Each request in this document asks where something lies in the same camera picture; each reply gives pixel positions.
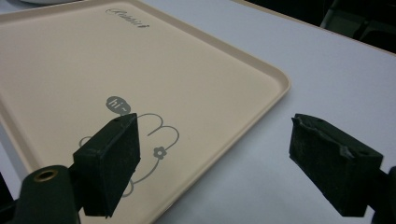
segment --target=cartoon character drawing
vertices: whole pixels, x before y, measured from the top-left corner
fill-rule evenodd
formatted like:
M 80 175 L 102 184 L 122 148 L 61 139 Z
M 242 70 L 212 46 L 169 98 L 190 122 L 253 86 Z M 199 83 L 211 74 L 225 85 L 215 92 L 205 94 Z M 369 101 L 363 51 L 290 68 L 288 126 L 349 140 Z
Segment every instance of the cartoon character drawing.
M 106 106 L 118 115 L 131 112 L 131 107 L 125 100 L 118 96 L 111 96 L 106 101 Z M 130 180 L 130 186 L 125 190 L 122 197 L 128 197 L 134 192 L 134 186 L 149 178 L 160 167 L 172 148 L 178 141 L 180 134 L 177 128 L 167 125 L 163 118 L 155 113 L 138 115 L 140 157 L 136 171 Z M 79 146 L 84 145 L 91 137 L 83 137 Z

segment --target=white table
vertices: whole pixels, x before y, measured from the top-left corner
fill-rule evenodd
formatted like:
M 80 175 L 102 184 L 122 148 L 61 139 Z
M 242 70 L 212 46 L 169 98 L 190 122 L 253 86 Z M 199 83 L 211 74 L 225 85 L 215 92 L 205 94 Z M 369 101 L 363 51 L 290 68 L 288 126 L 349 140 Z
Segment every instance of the white table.
M 304 113 L 329 121 L 382 153 L 387 173 L 396 165 L 393 54 L 233 1 L 144 2 L 271 63 L 292 83 L 158 223 L 370 223 L 370 208 L 365 218 L 341 217 L 289 158 L 290 118 Z M 29 7 L 0 0 L 0 13 Z M 20 179 L 0 136 L 0 171 L 18 197 Z

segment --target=beige tray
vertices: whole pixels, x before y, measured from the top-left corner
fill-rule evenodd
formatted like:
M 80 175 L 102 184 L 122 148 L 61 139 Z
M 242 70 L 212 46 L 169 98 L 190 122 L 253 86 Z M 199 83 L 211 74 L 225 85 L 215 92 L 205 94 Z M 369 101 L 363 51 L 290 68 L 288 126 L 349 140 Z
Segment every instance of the beige tray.
M 28 171 L 72 164 L 108 121 L 140 117 L 142 161 L 114 217 L 154 221 L 290 88 L 278 69 L 141 2 L 0 16 L 1 124 Z

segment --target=white tabletop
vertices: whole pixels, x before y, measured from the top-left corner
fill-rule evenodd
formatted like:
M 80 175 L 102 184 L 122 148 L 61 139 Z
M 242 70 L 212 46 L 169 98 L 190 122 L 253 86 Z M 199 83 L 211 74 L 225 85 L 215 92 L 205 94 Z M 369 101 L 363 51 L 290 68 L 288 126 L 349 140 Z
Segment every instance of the white tabletop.
M 387 173 L 396 165 L 393 54 L 233 1 L 144 2 L 280 68 L 292 85 L 158 223 L 370 223 L 370 208 L 365 218 L 341 217 L 289 158 L 290 118 L 329 121 L 383 154 Z M 0 13 L 29 7 L 0 0 Z M 0 171 L 18 197 L 2 143 Z

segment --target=tray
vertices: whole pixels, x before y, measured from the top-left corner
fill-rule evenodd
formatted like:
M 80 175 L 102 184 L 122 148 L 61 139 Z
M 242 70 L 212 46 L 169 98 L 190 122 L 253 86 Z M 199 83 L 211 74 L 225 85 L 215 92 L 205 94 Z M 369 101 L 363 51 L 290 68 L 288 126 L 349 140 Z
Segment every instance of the tray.
M 141 2 L 0 16 L 0 121 L 32 172 L 135 112 L 142 161 L 113 218 L 160 216 L 290 88 L 272 65 Z

